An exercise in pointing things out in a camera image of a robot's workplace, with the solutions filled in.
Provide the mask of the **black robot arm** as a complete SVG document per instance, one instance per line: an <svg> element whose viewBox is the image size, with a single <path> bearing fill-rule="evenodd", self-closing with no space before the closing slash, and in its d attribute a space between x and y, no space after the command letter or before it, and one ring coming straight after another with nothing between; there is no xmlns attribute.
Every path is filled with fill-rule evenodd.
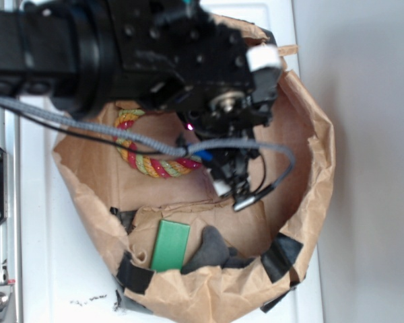
<svg viewBox="0 0 404 323"><path fill-rule="evenodd" d="M281 61L198 1L47 1L0 11L0 106L129 139L151 154L201 159L219 196L240 211L277 188L250 189L253 129L272 120ZM114 100L175 112L199 138L170 146L96 126Z"/></svg>

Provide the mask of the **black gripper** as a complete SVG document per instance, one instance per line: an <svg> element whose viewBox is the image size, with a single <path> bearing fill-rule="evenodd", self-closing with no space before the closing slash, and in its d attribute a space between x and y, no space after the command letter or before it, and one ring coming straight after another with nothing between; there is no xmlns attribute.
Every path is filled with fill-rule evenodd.
<svg viewBox="0 0 404 323"><path fill-rule="evenodd" d="M282 66L270 32L218 17L198 1L114 1L112 24L121 68L112 96L144 108L175 111L202 138L250 135L267 126ZM272 192L250 189L257 148L207 150L216 194L239 212Z"/></svg>

